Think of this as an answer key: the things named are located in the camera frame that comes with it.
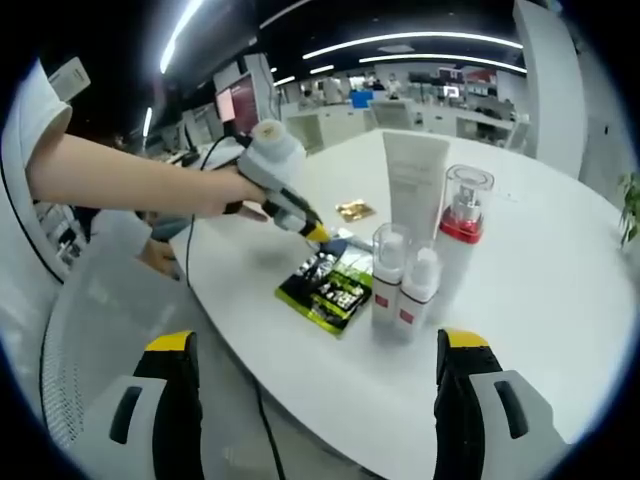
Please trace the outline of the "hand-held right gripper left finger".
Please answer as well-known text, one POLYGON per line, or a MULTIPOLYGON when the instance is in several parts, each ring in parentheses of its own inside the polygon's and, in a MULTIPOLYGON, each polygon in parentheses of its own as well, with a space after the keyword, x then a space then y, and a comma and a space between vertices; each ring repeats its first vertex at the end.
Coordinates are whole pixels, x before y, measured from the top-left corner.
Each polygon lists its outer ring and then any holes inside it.
POLYGON ((201 479, 197 335, 149 343, 85 411, 74 460, 91 479, 201 479))

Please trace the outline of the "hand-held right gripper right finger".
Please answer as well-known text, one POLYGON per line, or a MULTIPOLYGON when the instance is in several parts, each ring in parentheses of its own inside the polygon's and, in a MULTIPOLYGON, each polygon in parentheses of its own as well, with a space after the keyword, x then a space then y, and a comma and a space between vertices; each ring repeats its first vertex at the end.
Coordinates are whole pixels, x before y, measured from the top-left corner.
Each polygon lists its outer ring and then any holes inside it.
POLYGON ((436 479, 543 479, 564 456, 549 402, 481 336, 437 333, 436 479))

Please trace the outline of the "person's left hand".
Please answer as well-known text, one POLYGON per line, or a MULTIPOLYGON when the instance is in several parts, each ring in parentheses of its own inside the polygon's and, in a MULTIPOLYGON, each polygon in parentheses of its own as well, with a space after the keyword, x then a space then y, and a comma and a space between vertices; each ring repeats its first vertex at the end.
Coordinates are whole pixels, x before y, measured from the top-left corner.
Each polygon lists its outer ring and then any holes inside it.
POLYGON ((241 175, 235 166, 228 166, 206 173, 209 186, 204 215, 237 215, 257 222, 267 222, 268 217, 246 203, 261 206, 266 201, 262 188, 241 175))

